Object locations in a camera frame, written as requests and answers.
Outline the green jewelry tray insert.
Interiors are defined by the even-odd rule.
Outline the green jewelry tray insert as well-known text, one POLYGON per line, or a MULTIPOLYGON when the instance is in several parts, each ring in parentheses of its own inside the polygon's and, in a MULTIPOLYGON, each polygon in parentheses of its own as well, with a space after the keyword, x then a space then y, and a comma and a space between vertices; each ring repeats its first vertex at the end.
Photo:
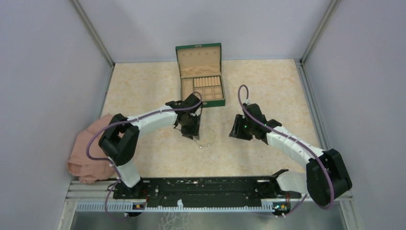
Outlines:
POLYGON ((220 76, 184 78, 180 82, 183 100, 193 92, 199 92, 203 101, 215 101, 225 98, 220 76))

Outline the green jewelry box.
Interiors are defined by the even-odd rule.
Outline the green jewelry box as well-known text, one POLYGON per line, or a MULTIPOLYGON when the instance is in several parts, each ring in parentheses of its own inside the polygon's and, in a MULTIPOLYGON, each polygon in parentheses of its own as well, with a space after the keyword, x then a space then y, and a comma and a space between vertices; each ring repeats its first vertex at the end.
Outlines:
MULTIPOLYGON (((175 50, 180 80, 184 78, 220 76, 224 93, 221 43, 176 46, 175 50)), ((203 107, 205 108, 221 107, 225 106, 225 104, 226 98, 203 101, 203 107)))

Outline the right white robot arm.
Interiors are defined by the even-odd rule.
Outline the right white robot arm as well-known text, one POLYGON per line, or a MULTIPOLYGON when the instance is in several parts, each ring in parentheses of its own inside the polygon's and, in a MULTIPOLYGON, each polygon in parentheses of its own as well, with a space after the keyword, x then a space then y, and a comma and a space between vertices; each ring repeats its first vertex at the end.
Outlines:
POLYGON ((280 122, 267 120, 256 104, 242 104, 243 114, 237 114, 230 137, 252 140, 256 138, 266 145, 281 150, 304 173, 280 170, 270 183, 270 193, 283 197, 287 192, 308 195, 320 207, 352 188, 352 181, 341 154, 335 149, 324 150, 302 141, 290 133, 280 122))

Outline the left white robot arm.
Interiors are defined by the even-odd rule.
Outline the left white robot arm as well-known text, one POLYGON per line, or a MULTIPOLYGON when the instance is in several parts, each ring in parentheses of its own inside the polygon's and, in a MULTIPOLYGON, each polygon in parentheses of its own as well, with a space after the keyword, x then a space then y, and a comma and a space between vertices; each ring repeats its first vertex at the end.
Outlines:
POLYGON ((118 180, 125 184, 124 191, 131 198, 138 198, 144 191, 141 175, 134 163, 134 154, 139 138, 172 126, 180 127, 185 138, 199 139, 203 97, 193 92, 184 101, 170 101, 149 113, 125 117, 116 114, 110 124, 103 130, 99 147, 106 154, 118 175, 118 180))

